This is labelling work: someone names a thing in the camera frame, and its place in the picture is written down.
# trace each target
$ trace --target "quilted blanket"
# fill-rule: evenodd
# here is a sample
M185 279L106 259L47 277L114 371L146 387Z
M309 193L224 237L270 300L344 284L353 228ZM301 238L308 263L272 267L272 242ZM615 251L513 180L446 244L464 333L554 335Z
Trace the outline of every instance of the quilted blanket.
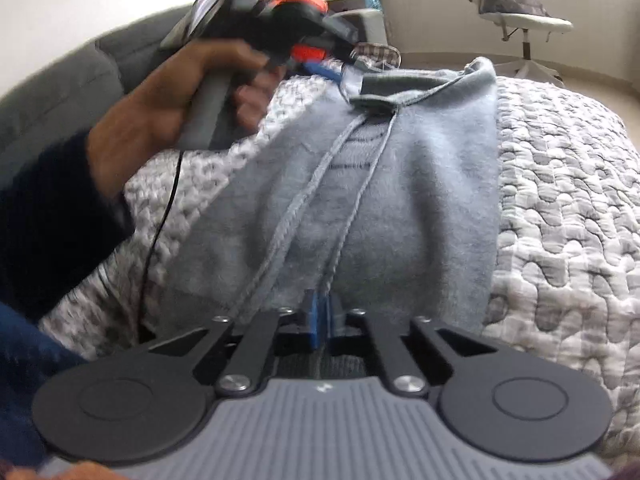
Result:
M228 153L187 153L152 259L144 323L158 321L167 265L229 178L328 83L284 82L260 133ZM484 334L594 376L615 416L601 455L640 458L640 158L599 102L498 78L501 224ZM136 342L143 261L164 212L177 153L127 184L134 237L72 291L41 328L87 358Z

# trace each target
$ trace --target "hand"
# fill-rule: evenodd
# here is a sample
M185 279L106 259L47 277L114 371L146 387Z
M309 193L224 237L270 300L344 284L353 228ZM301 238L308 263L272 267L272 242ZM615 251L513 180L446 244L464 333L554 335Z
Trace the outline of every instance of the hand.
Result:
M87 140L92 177L104 196L115 196L153 155L180 136L189 104L210 70L258 72L234 98L238 123L251 132L265 116L283 69L264 72L267 57L242 41L191 41L117 102L94 126Z

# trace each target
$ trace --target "couch cushion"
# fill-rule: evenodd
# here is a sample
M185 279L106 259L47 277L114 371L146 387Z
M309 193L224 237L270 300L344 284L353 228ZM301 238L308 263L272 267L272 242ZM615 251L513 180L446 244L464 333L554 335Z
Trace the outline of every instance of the couch cushion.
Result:
M121 96L117 66L93 44L9 92L0 101L0 187L47 146L95 124Z
M131 92L172 54L158 52L158 47L188 10L188 6L171 9L98 38L97 47L118 65L125 93Z
M64 57L0 100L0 187L46 147L90 128L171 53L158 52L179 7L111 32Z

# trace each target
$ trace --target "white office chair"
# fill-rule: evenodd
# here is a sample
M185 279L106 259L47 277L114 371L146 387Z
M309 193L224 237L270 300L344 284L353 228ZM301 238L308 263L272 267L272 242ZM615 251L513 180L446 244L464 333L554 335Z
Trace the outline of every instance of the white office chair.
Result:
M480 9L481 0L469 0ZM502 28L502 40L508 41L511 35L518 30L522 30L522 59L509 63L502 63L495 66L498 75L508 77L533 79L546 83L553 83L556 86L564 88L564 83L556 70L547 68L531 60L531 44L529 43L530 30L544 30L547 34L552 32L571 32L574 30L574 24L567 20L559 18L549 18L547 16L536 16L534 14L507 14L501 12L484 12L478 13L478 16L484 20L494 22ZM507 28L513 28L511 33L507 33Z

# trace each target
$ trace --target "person's arm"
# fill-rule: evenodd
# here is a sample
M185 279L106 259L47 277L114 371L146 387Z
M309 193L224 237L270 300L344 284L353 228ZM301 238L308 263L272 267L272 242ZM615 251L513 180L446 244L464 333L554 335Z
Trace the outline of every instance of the person's arm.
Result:
M0 301L34 321L133 232L122 195L95 188L86 144L52 147L0 192Z
M87 135L47 150L0 192L0 301L38 320L133 232L121 191L178 139L208 70L258 72L263 54L239 41L196 41L119 101ZM257 130L282 72L236 94L238 121Z

